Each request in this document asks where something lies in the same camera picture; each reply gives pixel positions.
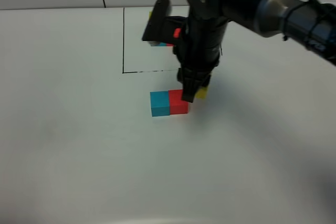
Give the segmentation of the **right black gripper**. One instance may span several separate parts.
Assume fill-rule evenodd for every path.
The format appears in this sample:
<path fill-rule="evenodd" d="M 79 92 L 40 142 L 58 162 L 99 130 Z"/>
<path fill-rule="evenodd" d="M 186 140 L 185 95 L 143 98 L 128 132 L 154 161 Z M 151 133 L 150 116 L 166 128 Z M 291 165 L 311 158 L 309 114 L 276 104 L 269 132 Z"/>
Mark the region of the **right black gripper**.
<path fill-rule="evenodd" d="M 182 100 L 193 103 L 200 86 L 219 63 L 220 47 L 228 18 L 200 19 L 189 16 L 173 47 L 180 69 L 177 79 L 183 85 Z"/>

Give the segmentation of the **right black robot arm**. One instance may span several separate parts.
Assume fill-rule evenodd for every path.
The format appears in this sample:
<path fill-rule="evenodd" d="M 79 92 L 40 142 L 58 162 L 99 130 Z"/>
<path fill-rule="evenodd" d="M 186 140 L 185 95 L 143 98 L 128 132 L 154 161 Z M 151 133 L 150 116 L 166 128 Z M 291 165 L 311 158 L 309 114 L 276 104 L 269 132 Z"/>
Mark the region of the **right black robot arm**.
<path fill-rule="evenodd" d="M 335 6 L 319 0 L 187 0 L 189 13 L 175 53 L 182 100 L 193 102 L 220 59 L 229 22 L 265 38 L 282 34 L 335 63 Z"/>

